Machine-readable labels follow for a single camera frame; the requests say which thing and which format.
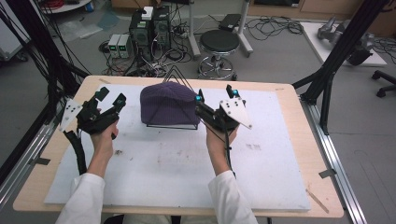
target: gray floor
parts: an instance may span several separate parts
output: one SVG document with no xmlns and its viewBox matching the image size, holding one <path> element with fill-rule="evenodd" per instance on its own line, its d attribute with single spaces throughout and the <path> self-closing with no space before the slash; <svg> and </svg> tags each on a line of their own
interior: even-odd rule
<svg viewBox="0 0 396 224">
<path fill-rule="evenodd" d="M 109 16 L 104 10 L 86 13 L 82 10 L 65 13 L 58 19 L 80 21 L 84 25 L 99 22 Z M 128 31 L 129 21 L 111 20 L 108 28 L 88 39 L 68 42 L 81 62 L 93 74 L 106 69 L 106 59 L 98 46 L 112 34 Z M 209 18 L 197 20 L 197 26 Z M 208 27 L 216 27 L 208 22 Z M 246 37 L 254 49 L 249 58 L 240 49 L 229 56 L 239 81 L 293 83 L 317 71 L 321 62 L 304 35 L 284 31 L 265 41 Z M 380 68 L 396 74 L 396 65 L 382 55 L 389 65 Z M 197 78 L 197 61 L 178 63 L 186 78 Z M 375 96 L 379 88 L 388 86 L 383 79 L 374 81 L 372 73 L 378 68 L 342 66 L 333 81 L 329 115 L 331 138 L 355 191 L 368 223 L 396 223 L 396 91 L 385 98 Z M 303 93 L 306 87 L 297 90 Z M 32 62 L 10 62 L 0 68 L 0 162 L 32 124 L 46 103 L 46 83 Z M 57 213 L 21 213 L 12 209 L 18 190 L 0 211 L 0 223 L 53 223 Z M 266 223 L 263 217 L 260 223 Z M 347 215 L 337 219 L 274 218 L 274 223 L 349 223 Z"/>
</svg>

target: lab coat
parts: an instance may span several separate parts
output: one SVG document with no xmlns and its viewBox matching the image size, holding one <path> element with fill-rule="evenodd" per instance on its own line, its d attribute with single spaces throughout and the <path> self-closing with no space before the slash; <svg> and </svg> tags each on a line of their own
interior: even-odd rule
<svg viewBox="0 0 396 224">
<path fill-rule="evenodd" d="M 73 183 L 74 192 L 56 224 L 101 223 L 104 189 L 105 180 L 98 175 L 84 174 L 77 177 Z M 232 171 L 226 171 L 210 181 L 209 191 L 219 224 L 257 223 Z"/>
</svg>

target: table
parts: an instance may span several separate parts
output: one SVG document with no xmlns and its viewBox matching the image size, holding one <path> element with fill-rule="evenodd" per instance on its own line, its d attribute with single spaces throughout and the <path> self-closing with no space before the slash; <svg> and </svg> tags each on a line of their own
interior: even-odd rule
<svg viewBox="0 0 396 224">
<path fill-rule="evenodd" d="M 160 78 L 147 77 L 86 77 L 82 83 L 75 100 L 82 103 L 90 99 L 101 84 L 130 84 L 152 85 L 160 83 Z M 223 89 L 224 81 L 216 80 L 189 80 L 196 88 Z M 311 210 L 303 213 L 291 212 L 255 212 L 256 216 L 263 217 L 341 217 L 344 214 L 338 195 L 329 177 L 321 178 L 318 173 L 327 168 L 320 155 L 318 145 L 312 134 L 308 121 L 294 88 L 289 84 L 231 82 L 234 89 L 273 91 L 280 103 L 284 120 L 289 130 L 290 141 L 294 148 L 296 160 L 299 163 L 307 195 L 311 203 Z M 44 212 L 60 211 L 61 205 L 44 204 L 44 199 L 56 174 L 56 169 L 67 149 L 69 142 L 60 132 L 49 140 L 41 157 L 50 159 L 48 165 L 37 164 L 26 180 L 13 206 L 18 211 Z M 105 213 L 124 214 L 166 214 L 166 215 L 214 215 L 213 209 L 193 208 L 160 208 L 160 207 L 133 207 L 112 206 L 104 207 Z"/>
</svg>

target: black metal pole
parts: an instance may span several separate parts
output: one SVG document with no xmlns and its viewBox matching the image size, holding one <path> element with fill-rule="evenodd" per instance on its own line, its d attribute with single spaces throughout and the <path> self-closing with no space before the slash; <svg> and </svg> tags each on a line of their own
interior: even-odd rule
<svg viewBox="0 0 396 224">
<path fill-rule="evenodd" d="M 365 0 L 319 70 L 311 76 L 305 77 L 292 84 L 293 87 L 297 89 L 311 82 L 308 90 L 301 95 L 301 99 L 307 101 L 311 105 L 316 104 L 318 97 L 324 91 L 322 108 L 320 111 L 320 127 L 326 134 L 329 134 L 327 124 L 332 92 L 332 80 L 337 70 L 353 52 L 358 41 L 387 2 L 387 0 Z"/>
</svg>

